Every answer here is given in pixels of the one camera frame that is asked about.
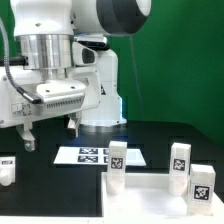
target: black cable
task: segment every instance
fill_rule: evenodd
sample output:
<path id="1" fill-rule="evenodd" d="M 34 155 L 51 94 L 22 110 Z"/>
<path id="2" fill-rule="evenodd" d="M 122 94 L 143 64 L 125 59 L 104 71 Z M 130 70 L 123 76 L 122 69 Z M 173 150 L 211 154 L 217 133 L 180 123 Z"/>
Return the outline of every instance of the black cable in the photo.
<path id="1" fill-rule="evenodd" d="M 9 59 L 9 65 L 10 66 L 27 66 L 27 58 L 26 57 L 13 57 Z M 0 58 L 0 67 L 5 66 L 4 64 L 4 58 Z"/>
<path id="2" fill-rule="evenodd" d="M 138 69 L 136 65 L 136 59 L 135 59 L 135 49 L 134 49 L 134 43 L 133 43 L 133 38 L 130 36 L 130 45 L 131 45 L 131 54 L 132 54 L 132 62 L 134 66 L 134 73 L 135 73 L 135 82 L 136 82 L 136 87 L 137 87 L 137 92 L 138 92 L 138 99 L 140 103 L 140 108 L 141 108 L 141 118 L 142 121 L 144 120 L 145 116 L 145 109 L 144 109 L 144 104 L 142 100 L 142 94 L 140 90 L 140 85 L 139 85 L 139 74 L 138 74 Z"/>

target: white paper sheet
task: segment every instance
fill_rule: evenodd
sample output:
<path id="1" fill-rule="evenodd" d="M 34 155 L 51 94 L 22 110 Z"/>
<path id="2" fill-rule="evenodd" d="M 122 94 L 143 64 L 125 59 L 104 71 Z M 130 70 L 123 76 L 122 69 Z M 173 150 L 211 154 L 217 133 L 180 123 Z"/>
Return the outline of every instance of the white paper sheet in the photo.
<path id="1" fill-rule="evenodd" d="M 108 148 L 60 147 L 54 164 L 107 165 Z M 145 166 L 140 149 L 127 149 L 127 166 Z"/>

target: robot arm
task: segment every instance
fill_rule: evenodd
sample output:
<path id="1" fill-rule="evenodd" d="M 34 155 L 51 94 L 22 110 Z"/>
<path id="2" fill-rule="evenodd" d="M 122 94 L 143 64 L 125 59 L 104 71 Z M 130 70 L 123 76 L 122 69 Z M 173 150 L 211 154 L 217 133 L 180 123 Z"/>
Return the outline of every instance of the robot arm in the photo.
<path id="1" fill-rule="evenodd" d="M 27 97 L 40 101 L 35 104 L 24 98 L 23 91 L 21 96 L 0 67 L 0 97 L 5 99 L 0 127 L 17 126 L 27 143 L 33 141 L 29 132 L 32 122 L 71 114 L 71 118 L 78 117 L 79 123 L 79 112 L 99 105 L 97 50 L 107 50 L 105 35 L 137 32 L 149 15 L 151 0 L 10 2 L 15 17 L 14 37 L 27 60 L 25 66 L 10 67 L 12 81 Z"/>

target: white rectangular block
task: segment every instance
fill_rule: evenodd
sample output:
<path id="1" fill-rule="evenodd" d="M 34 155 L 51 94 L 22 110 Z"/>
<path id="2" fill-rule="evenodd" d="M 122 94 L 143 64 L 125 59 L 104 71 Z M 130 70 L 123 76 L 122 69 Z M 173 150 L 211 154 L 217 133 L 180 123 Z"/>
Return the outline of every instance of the white rectangular block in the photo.
<path id="1" fill-rule="evenodd" d="M 0 184 L 8 186 L 15 183 L 16 158 L 0 157 Z"/>
<path id="2" fill-rule="evenodd" d="M 111 141 L 107 166 L 107 191 L 120 194 L 125 187 L 127 142 Z"/>
<path id="3" fill-rule="evenodd" d="M 169 192 L 172 195 L 187 194 L 190 155 L 191 145 L 189 144 L 174 143 L 171 147 Z"/>
<path id="4" fill-rule="evenodd" d="M 212 166 L 191 165 L 188 215 L 211 215 L 215 176 Z"/>

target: silver cylinder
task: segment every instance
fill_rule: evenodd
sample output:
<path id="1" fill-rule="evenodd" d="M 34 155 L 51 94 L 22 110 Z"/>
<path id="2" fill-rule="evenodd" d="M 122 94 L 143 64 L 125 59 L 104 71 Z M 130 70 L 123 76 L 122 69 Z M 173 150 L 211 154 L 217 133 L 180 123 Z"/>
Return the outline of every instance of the silver cylinder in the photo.
<path id="1" fill-rule="evenodd" d="M 66 78 L 65 69 L 43 69 L 41 70 L 42 81 L 59 80 Z"/>
<path id="2" fill-rule="evenodd" d="M 64 69 L 72 66 L 69 35 L 19 36 L 25 69 Z"/>

